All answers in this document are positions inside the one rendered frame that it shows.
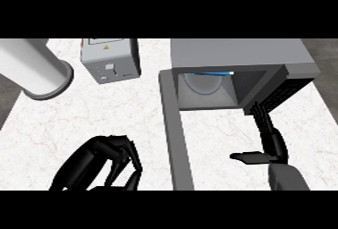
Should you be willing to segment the blue flat strip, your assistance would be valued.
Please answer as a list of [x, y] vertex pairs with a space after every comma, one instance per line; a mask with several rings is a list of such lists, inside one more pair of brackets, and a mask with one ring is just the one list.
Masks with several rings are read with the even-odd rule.
[[195, 72], [192, 75], [206, 75], [206, 76], [229, 76], [233, 75], [234, 72]]

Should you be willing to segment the grey box appliance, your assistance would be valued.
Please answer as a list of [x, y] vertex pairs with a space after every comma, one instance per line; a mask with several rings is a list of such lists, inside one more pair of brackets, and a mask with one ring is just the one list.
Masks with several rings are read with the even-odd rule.
[[81, 63], [99, 84], [141, 76], [136, 38], [84, 38]]

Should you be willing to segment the white cylinder with grey rim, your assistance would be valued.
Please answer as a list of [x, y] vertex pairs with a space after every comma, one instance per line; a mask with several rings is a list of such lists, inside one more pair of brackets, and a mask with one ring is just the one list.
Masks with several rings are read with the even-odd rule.
[[0, 38], [0, 74], [34, 100], [54, 98], [74, 80], [74, 69], [46, 42], [47, 38]]

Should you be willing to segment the grey microwave door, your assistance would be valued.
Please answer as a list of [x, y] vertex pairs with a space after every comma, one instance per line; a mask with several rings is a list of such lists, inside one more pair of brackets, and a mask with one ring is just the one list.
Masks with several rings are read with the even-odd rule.
[[168, 143], [168, 162], [172, 190], [192, 191], [193, 177], [183, 136], [181, 115], [178, 109], [178, 99], [175, 95], [174, 77], [171, 70], [162, 70], [159, 72], [158, 84]]

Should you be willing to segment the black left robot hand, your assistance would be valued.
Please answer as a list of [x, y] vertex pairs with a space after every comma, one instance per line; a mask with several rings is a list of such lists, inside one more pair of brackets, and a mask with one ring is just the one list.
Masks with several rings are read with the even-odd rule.
[[[112, 165], [105, 185], [96, 186], [93, 191], [136, 191], [143, 167], [134, 143], [125, 135], [96, 136], [82, 143], [56, 172], [50, 191], [85, 191], [106, 161]], [[134, 172], [125, 185], [113, 187], [112, 183], [128, 163], [133, 164]]]

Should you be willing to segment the grey microwave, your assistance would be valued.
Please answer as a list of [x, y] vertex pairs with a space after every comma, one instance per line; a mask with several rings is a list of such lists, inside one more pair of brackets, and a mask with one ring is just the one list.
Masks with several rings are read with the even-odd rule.
[[[175, 38], [170, 41], [171, 70], [184, 111], [240, 109], [261, 104], [273, 110], [319, 76], [319, 67], [298, 38]], [[183, 75], [234, 72], [220, 76], [218, 90], [201, 95]]]

